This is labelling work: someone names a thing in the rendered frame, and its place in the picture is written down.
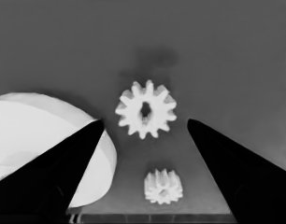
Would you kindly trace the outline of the large thick white disc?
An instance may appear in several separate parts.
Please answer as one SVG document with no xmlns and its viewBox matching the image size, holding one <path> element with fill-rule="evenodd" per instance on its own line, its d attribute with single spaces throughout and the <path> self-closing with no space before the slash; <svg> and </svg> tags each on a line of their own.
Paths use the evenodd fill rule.
<svg viewBox="0 0 286 224">
<path fill-rule="evenodd" d="M 0 182 L 94 121 L 77 106 L 46 94 L 0 95 Z M 117 150 L 103 132 L 70 205 L 81 207 L 101 200 L 111 188 L 116 166 Z"/>
</svg>

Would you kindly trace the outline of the small white toothed gear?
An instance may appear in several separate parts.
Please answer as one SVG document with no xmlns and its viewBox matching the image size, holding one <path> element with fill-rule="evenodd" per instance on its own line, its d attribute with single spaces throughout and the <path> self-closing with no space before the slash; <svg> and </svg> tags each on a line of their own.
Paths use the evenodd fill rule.
<svg viewBox="0 0 286 224">
<path fill-rule="evenodd" d="M 144 179 L 145 199 L 159 205 L 177 202 L 183 197 L 183 186 L 180 177 L 174 170 L 155 170 Z"/>
<path fill-rule="evenodd" d="M 119 103 L 114 112 L 120 116 L 118 125 L 127 126 L 128 134 L 138 133 L 141 140 L 148 134 L 158 138 L 158 131 L 169 132 L 169 121 L 178 117 L 174 113 L 177 101 L 170 95 L 166 86 L 154 87 L 149 79 L 142 87 L 134 81 L 130 90 L 125 90 L 119 97 Z"/>
</svg>

